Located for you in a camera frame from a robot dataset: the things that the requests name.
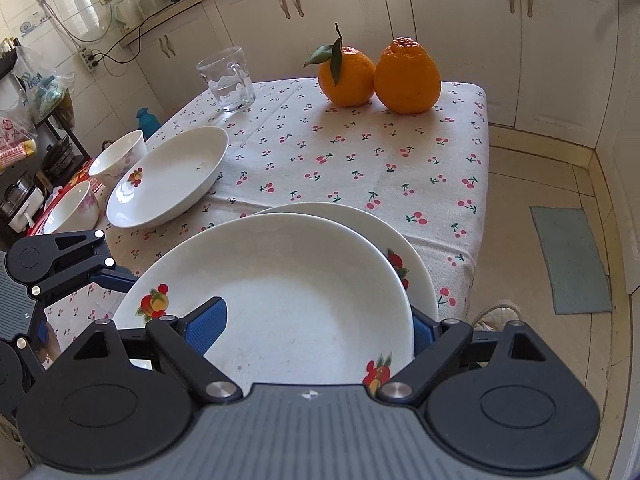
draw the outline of blue bottle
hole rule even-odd
[[[142,130],[142,136],[147,140],[156,131],[160,129],[160,123],[156,116],[150,112],[147,112],[148,108],[140,108],[136,117],[138,118],[138,128]]]

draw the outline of shoe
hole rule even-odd
[[[522,314],[519,306],[510,300],[500,300],[483,309],[471,322],[471,326],[474,330],[496,332],[503,330],[509,321],[521,318]]]

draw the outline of white plate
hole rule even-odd
[[[149,152],[116,185],[107,218],[123,228],[153,227],[177,217],[213,186],[229,137],[215,126],[187,130]]]
[[[302,213],[333,220],[353,229],[374,244],[402,278],[409,302],[438,320],[438,300],[429,271],[414,247],[385,221],[366,211],[331,202],[296,202],[260,211],[263,213]]]
[[[195,235],[137,280],[113,317],[118,328],[144,326],[149,294],[175,316],[213,296],[226,301],[226,329],[205,357],[245,393],[254,382],[360,383],[373,368],[383,381],[414,351],[409,302],[389,262],[315,216],[250,216]]]

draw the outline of cherry print tablecloth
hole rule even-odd
[[[111,253],[135,274],[200,231],[295,201],[362,208],[400,231],[424,260],[440,317],[463,317],[482,240],[488,177],[486,98],[443,83],[433,110],[389,112],[374,96],[336,108],[316,79],[256,83],[257,99],[224,114],[203,92],[147,141],[155,149],[190,128],[218,125],[229,148],[218,180],[191,209],[146,230],[120,230],[101,216]],[[107,196],[99,197],[104,209]],[[62,348],[89,322],[112,317],[122,294],[90,285],[47,309]]]

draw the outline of glass cup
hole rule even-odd
[[[233,112],[254,103],[254,85],[249,78],[241,46],[233,46],[203,59],[196,69],[225,112]]]

